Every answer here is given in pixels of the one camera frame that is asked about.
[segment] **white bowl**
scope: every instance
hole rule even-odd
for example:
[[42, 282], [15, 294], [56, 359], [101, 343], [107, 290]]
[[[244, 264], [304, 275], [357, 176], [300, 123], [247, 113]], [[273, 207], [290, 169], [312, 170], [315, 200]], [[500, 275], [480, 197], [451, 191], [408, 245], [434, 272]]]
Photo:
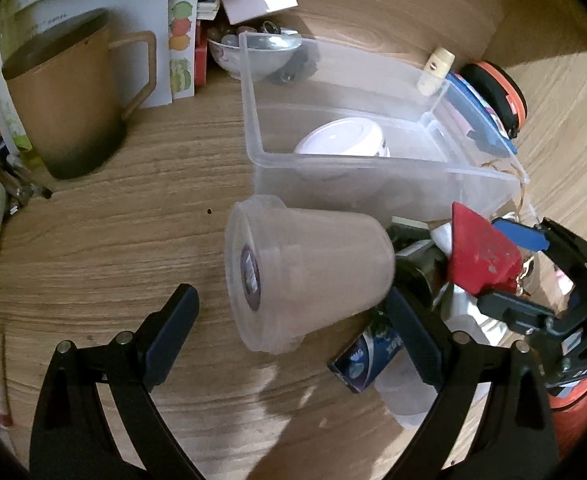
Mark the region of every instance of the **white bowl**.
[[[295, 50], [302, 44], [296, 42], [289, 48], [281, 50], [263, 50], [248, 48], [251, 64], [251, 77], [253, 81], [259, 81], [277, 72], [285, 66]], [[226, 70], [234, 79], [240, 79], [241, 51], [239, 46], [229, 46], [209, 40], [209, 49], [215, 62]]]

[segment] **wooden wall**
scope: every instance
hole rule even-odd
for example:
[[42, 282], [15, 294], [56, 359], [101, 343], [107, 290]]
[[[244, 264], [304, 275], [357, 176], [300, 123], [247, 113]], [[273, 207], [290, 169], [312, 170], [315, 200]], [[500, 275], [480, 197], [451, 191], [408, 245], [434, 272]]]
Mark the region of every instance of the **wooden wall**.
[[486, 49], [508, 0], [298, 0], [289, 25], [332, 40], [424, 64], [439, 45], [459, 62]]
[[512, 0], [484, 57], [523, 90], [516, 144], [541, 216], [587, 237], [587, 14], [576, 0]]

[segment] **blue object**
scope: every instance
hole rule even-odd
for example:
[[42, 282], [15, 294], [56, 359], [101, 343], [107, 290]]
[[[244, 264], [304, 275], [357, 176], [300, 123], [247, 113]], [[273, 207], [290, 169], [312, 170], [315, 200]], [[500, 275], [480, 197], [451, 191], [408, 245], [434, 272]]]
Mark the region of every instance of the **blue object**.
[[381, 309], [371, 309], [371, 322], [332, 363], [331, 370], [354, 393], [362, 393], [402, 348], [398, 332]]
[[491, 224], [518, 247], [534, 253], [546, 251], [549, 248], [549, 241], [544, 233], [536, 228], [518, 224], [506, 218], [496, 218]]
[[[455, 74], [449, 72], [446, 80], [460, 90], [464, 96], [460, 97], [456, 92], [447, 92], [446, 99], [469, 122], [472, 131], [468, 136], [474, 140], [478, 149], [490, 155], [507, 157], [509, 156], [509, 152], [505, 149], [506, 144], [509, 150], [516, 155], [518, 150], [513, 145], [513, 142], [500, 134], [496, 123], [494, 123], [493, 118], [489, 115], [484, 105], [478, 100], [478, 97]], [[486, 123], [478, 118], [478, 113], [486, 119]], [[487, 134], [487, 124], [491, 126], [491, 132], [494, 135], [490, 136]]]

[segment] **white container lid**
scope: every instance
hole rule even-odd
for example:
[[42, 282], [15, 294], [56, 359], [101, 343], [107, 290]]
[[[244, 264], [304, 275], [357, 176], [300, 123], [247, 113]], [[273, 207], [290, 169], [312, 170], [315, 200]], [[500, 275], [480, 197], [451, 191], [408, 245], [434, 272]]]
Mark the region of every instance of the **white container lid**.
[[260, 307], [265, 273], [280, 272], [278, 266], [261, 267], [260, 252], [277, 250], [277, 242], [286, 236], [286, 231], [273, 233], [269, 222], [261, 221], [260, 213], [266, 209], [286, 206], [276, 196], [256, 195], [233, 208], [225, 231], [225, 273], [231, 310], [244, 344], [254, 352], [281, 354], [297, 348], [303, 338], [291, 338], [273, 309]]
[[296, 146], [300, 155], [389, 156], [381, 126], [363, 117], [324, 124]]

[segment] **wooden table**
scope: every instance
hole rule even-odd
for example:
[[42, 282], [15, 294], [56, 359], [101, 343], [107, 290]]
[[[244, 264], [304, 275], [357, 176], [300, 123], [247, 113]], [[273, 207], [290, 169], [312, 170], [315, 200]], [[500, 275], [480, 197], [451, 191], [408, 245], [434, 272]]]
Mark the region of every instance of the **wooden table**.
[[[292, 21], [318, 38], [414, 62], [438, 44], [452, 45], [460, 62], [486, 52], [507, 67], [529, 99], [531, 120], [518, 144], [532, 200], [541, 215], [587, 236], [587, 41], [567, 39], [582, 36], [576, 28], [557, 26], [549, 12], [509, 20], [526, 14], [532, 0], [516, 7], [503, 0], [299, 1]], [[551, 5], [535, 1], [537, 9]], [[559, 50], [550, 56], [532, 47], [554, 42]], [[137, 113], [125, 145], [100, 171], [55, 183], [50, 202], [34, 200], [7, 223], [0, 329], [21, 460], [28, 460], [56, 344], [99, 345], [135, 330], [177, 284], [191, 283], [200, 317], [152, 396], [207, 478], [365, 479], [388, 470], [413, 433], [401, 431], [374, 390], [354, 396], [325, 367], [361, 318], [312, 334], [277, 358], [249, 352], [240, 340], [224, 280], [224, 228], [233, 204], [251, 195], [250, 180], [240, 85], [212, 70], [195, 98]], [[123, 455], [136, 462], [108, 389], [100, 394]], [[460, 450], [473, 430], [467, 425]]]

